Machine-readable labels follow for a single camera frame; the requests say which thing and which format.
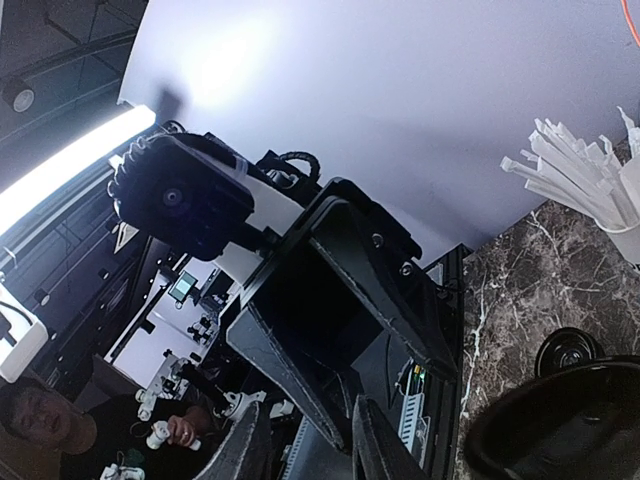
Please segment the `orange cable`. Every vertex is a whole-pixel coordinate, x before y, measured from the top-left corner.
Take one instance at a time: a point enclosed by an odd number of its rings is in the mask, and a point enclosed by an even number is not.
[[[622,2],[622,9],[624,10],[624,18],[627,19],[627,25],[629,25],[629,29],[631,30],[631,34],[635,39],[636,43],[640,47],[640,35],[638,35],[638,31],[636,30],[636,26],[633,24],[633,19],[631,18],[631,13],[629,13],[629,5],[627,5],[627,0],[620,0]]]

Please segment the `small screen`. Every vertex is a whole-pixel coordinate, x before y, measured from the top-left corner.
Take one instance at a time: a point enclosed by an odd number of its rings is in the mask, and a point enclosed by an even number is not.
[[[195,277],[187,272],[182,272],[178,281],[169,289],[169,295],[182,303],[197,282]]]

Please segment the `man's hair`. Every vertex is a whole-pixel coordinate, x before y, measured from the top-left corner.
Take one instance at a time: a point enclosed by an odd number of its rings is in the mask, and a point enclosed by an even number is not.
[[[36,388],[46,391],[47,389],[34,378],[20,377],[15,383],[9,383],[0,388],[0,424],[12,437],[24,438],[20,432],[13,428],[13,419],[16,415],[18,398],[28,388]]]

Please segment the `black bowl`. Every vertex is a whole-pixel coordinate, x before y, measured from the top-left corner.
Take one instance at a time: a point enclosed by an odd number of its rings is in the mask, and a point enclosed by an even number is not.
[[[587,332],[571,327],[561,328],[549,335],[538,350],[535,376],[543,378],[563,368],[604,356],[604,349]]]

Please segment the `led light strip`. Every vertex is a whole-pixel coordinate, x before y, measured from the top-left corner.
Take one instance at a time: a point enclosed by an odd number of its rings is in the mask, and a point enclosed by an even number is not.
[[[73,177],[151,127],[156,115],[139,106],[72,143],[0,193],[0,235]]]

